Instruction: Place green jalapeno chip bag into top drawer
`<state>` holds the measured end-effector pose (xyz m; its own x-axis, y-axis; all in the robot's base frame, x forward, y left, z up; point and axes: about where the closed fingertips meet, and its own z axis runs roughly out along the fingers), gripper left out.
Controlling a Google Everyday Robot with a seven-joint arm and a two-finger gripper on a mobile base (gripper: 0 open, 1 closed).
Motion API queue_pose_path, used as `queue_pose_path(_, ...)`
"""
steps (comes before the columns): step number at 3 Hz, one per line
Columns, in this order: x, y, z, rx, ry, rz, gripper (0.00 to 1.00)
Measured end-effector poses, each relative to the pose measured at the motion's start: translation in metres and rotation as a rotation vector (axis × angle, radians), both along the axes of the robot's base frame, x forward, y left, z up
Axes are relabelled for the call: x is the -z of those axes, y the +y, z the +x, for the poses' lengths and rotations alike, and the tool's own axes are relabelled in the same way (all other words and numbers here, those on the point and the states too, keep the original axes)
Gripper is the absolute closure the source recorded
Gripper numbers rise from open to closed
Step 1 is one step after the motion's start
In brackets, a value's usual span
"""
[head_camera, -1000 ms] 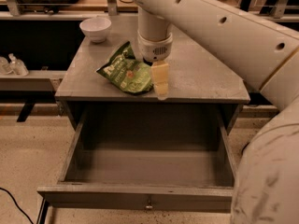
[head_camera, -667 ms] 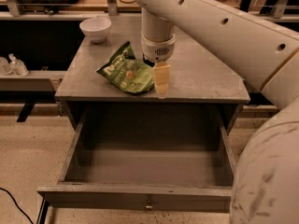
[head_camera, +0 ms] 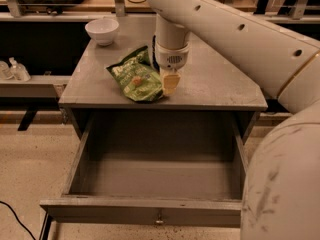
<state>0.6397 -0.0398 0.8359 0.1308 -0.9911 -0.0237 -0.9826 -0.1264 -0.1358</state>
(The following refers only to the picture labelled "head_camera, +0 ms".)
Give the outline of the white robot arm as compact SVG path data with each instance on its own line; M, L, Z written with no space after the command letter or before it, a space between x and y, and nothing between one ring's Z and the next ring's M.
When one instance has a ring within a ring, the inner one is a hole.
M147 0L160 47L180 25L291 112L260 143L243 190L241 240L320 240L318 41L213 0Z

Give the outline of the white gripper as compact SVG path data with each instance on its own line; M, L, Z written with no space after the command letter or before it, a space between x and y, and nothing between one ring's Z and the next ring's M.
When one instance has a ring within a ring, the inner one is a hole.
M163 94L170 96L175 93L180 81L178 69L182 68L188 58L189 44L179 49L169 49L155 43L155 65L160 69Z

